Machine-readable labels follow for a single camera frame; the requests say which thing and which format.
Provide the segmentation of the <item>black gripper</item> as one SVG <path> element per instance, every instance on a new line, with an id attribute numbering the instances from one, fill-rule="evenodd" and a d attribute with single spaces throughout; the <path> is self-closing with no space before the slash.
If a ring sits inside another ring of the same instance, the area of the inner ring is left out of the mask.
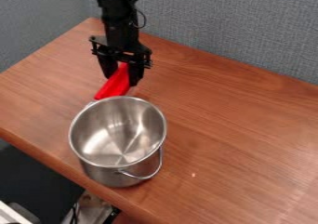
<path id="1" fill-rule="evenodd" d="M 128 62 L 130 85 L 137 86 L 144 79 L 145 68 L 152 67 L 152 50 L 140 42 L 138 18 L 104 18 L 102 22 L 105 35 L 92 36 L 90 41 L 105 77 L 110 78 L 114 75 L 120 61 Z"/>

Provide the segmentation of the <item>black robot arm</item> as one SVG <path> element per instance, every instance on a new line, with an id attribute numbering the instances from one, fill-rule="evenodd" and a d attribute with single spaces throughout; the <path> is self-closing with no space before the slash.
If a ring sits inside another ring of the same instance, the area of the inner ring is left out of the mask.
<path id="1" fill-rule="evenodd" d="M 152 67 L 152 50 L 140 42 L 138 0 L 97 0 L 102 9 L 105 35 L 90 37 L 93 54 L 108 79 L 116 74 L 118 63 L 129 64 L 130 86 L 137 86 Z"/>

